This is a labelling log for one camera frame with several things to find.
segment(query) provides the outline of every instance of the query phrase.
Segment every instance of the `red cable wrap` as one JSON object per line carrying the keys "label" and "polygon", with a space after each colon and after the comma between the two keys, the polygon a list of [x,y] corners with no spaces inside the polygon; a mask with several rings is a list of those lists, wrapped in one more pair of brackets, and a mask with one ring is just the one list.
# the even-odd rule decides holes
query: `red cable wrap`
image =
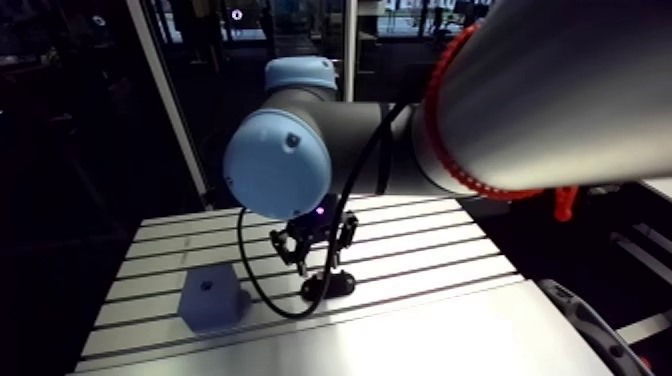
{"label": "red cable wrap", "polygon": [[[436,158],[439,160],[443,168],[448,171],[448,173],[450,173],[453,178],[460,182],[460,184],[466,186],[479,195],[489,199],[502,201],[521,200],[534,197],[538,194],[541,194],[543,189],[506,191],[491,187],[476,180],[457,164],[457,162],[453,159],[450,153],[448,153],[443,143],[441,142],[441,134],[439,133],[438,122],[438,102],[443,75],[448,70],[450,63],[455,59],[455,56],[457,56],[462,47],[464,47],[464,45],[476,30],[478,30],[477,24],[473,24],[464,29],[450,43],[448,43],[446,50],[441,54],[441,57],[434,66],[434,71],[432,72],[432,77],[425,93],[424,103],[425,130],[427,132],[427,138],[429,139],[429,143],[432,147],[432,150],[434,151],[434,155],[436,155]],[[556,188],[554,214],[557,220],[565,222],[571,219],[572,206],[577,191],[578,187],[575,186]]]}

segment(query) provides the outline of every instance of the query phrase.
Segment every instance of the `white pole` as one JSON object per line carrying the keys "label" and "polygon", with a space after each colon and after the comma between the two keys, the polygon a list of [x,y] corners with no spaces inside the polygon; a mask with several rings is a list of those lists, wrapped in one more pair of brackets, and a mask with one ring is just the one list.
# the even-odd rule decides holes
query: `white pole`
{"label": "white pole", "polygon": [[[182,121],[182,117],[177,110],[173,92],[170,89],[168,80],[166,79],[166,72],[163,69],[159,55],[156,53],[157,46],[152,39],[152,35],[149,31],[149,25],[147,24],[147,19],[145,18],[140,1],[142,0],[126,0],[126,5],[128,6],[128,10],[131,13],[135,31],[138,33],[138,38],[140,38],[140,44],[142,45],[142,49],[145,52],[147,63],[149,63],[149,69],[152,71],[154,82],[156,82],[156,87],[159,90],[159,95],[161,96],[163,105],[166,108],[166,112],[168,113],[170,123],[173,126],[175,137],[177,138],[177,142],[180,145],[180,149],[182,150],[182,156],[187,162],[189,174],[191,175],[191,179],[196,186],[196,191],[202,200],[207,191],[205,180],[201,174],[201,168],[198,163],[198,159],[194,155],[194,151],[191,148],[189,135],[184,128],[184,122]],[[206,204],[205,202],[203,204],[206,210],[212,210],[212,205]]]}
{"label": "white pole", "polygon": [[345,40],[343,43],[343,100],[355,97],[355,62],[357,59],[357,1],[345,0]]}

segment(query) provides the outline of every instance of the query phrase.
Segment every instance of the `light blue joint cap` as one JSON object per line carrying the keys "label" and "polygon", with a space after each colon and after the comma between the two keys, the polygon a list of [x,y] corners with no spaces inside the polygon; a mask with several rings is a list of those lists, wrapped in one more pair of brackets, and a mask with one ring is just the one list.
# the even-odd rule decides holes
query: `light blue joint cap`
{"label": "light blue joint cap", "polygon": [[299,117],[278,109],[250,114],[224,154],[224,179],[242,205],[286,220],[313,210],[331,185],[322,138]]}
{"label": "light blue joint cap", "polygon": [[266,64],[266,90],[290,85],[307,85],[337,90],[331,60],[319,56],[293,56]]}

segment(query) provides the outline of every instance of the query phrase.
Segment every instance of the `blue-gray block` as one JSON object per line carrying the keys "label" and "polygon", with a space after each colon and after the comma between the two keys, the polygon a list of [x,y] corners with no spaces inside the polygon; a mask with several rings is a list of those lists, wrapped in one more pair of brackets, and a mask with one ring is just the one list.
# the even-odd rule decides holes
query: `blue-gray block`
{"label": "blue-gray block", "polygon": [[252,305],[231,264],[187,271],[177,313],[194,333],[235,326]]}

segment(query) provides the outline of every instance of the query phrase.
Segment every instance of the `aluminum table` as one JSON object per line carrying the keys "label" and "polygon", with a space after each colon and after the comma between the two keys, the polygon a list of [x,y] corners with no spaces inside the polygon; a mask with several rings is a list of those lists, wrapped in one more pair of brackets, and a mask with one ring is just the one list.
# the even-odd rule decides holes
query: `aluminum table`
{"label": "aluminum table", "polygon": [[[145,220],[76,374],[611,374],[457,201],[357,197],[348,209],[360,226],[342,267],[357,289],[302,321],[259,301],[236,246],[238,209]],[[262,287],[285,309],[305,308],[296,294],[302,278],[268,241],[283,223],[255,214],[245,222]],[[307,258],[313,270],[325,254],[316,248]],[[235,328],[197,335],[177,315],[181,288],[187,270],[219,263],[232,264],[254,304]]]}

